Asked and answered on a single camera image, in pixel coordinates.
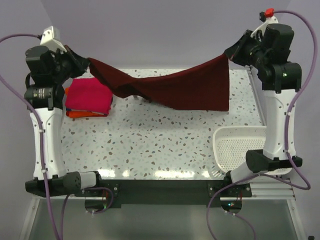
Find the dark red t-shirt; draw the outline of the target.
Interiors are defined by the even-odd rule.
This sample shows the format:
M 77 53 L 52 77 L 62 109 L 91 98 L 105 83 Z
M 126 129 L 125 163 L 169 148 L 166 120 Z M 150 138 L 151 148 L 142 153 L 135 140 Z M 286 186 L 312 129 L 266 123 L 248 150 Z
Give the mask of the dark red t-shirt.
M 176 73 L 138 78 L 90 58 L 90 73 L 119 98 L 140 96 L 163 106 L 186 111 L 230 109 L 229 60 L 222 54 Z

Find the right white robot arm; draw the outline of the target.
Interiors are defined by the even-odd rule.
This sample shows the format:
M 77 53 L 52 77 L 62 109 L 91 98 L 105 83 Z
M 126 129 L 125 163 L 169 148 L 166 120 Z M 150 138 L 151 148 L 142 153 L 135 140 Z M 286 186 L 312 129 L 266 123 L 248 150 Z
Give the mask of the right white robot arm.
M 264 147 L 248 150 L 245 162 L 226 173 L 228 181 L 222 189 L 227 196 L 235 196 L 240 184 L 255 176 L 302 166 L 295 150 L 294 123 L 290 122 L 295 117 L 292 101 L 302 85 L 301 66 L 288 61 L 294 34 L 289 25 L 264 23 L 254 31 L 247 30 L 224 52 L 231 62 L 256 68 L 267 112 Z

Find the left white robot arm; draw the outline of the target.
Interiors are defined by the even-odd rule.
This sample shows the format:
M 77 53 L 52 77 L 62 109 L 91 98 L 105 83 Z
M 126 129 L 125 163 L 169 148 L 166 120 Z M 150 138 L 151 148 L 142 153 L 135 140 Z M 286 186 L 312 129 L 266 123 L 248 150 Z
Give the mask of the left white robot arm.
M 67 172 L 61 143 L 63 84 L 83 75 L 90 62 L 68 46 L 51 50 L 44 45 L 28 49 L 25 61 L 29 73 L 23 99 L 30 112 L 35 142 L 33 179 L 25 183 L 26 191 L 44 198 L 78 194 L 82 190 L 99 196 L 104 190 L 99 173 Z

